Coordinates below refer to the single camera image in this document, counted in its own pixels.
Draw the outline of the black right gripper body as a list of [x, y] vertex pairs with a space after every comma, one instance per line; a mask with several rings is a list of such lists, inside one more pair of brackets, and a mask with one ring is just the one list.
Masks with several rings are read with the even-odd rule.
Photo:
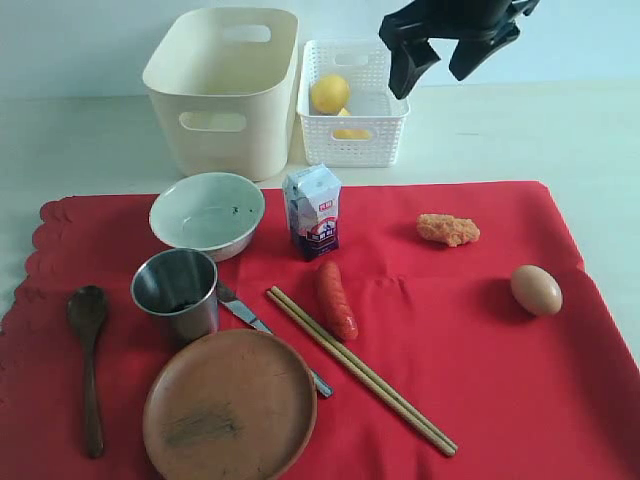
[[431, 38], [496, 43], [529, 16], [538, 1], [415, 0], [386, 15], [379, 37], [393, 50], [402, 43]]

